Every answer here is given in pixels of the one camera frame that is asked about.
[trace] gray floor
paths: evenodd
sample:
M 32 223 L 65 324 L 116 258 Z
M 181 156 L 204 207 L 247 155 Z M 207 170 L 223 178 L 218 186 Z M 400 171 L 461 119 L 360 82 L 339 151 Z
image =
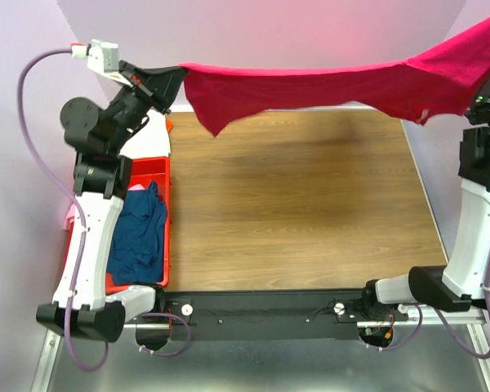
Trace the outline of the gray floor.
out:
M 398 327 L 396 340 L 410 331 Z M 470 342 L 466 327 L 459 332 Z M 97 343 L 76 341 L 76 346 L 90 363 L 101 355 Z M 169 359 L 139 353 L 134 330 L 125 330 L 96 373 L 80 372 L 61 346 L 49 390 L 479 392 L 486 387 L 477 360 L 443 326 L 424 326 L 406 348 L 387 353 L 357 341 L 200 341 Z

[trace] blue cloth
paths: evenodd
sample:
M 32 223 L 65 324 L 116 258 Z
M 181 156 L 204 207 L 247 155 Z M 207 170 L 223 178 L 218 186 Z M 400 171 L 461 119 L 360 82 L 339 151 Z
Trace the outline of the blue cloth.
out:
M 167 207 L 158 185 L 127 192 L 113 232 L 107 272 L 116 285 L 156 283 L 163 279 L 163 242 Z

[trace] white connector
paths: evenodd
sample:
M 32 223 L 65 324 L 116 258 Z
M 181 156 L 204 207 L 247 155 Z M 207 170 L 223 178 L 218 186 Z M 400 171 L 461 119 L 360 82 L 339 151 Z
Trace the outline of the white connector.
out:
M 87 67 L 98 74 L 118 72 L 120 59 L 118 56 L 118 44 L 103 42 L 97 39 L 91 41 L 87 56 Z
M 71 56 L 74 59 L 85 59 L 87 57 L 87 45 L 81 42 L 71 43 Z

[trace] cable clip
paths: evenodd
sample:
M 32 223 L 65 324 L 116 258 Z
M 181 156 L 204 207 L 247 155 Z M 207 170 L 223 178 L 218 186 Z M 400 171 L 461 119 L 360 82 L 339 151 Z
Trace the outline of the cable clip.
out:
M 78 226 L 76 230 L 78 230 L 79 233 L 86 233 L 88 231 L 87 227 L 84 227 L 82 225 Z
M 71 56 L 74 59 L 85 59 L 89 52 L 89 46 L 82 42 L 71 43 Z

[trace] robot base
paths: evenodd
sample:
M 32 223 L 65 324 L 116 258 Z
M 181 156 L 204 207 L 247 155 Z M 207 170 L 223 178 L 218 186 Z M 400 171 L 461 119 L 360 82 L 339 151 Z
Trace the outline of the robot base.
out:
M 466 312 L 471 306 L 485 309 L 484 300 L 456 296 L 442 282 L 446 265 L 412 267 L 408 273 L 410 291 L 416 300 L 445 312 Z
M 36 321 L 53 332 L 64 335 L 65 308 L 57 303 L 40 305 Z M 107 302 L 102 310 L 71 310 L 71 336 L 114 343 L 123 331 L 125 307 L 122 302 Z

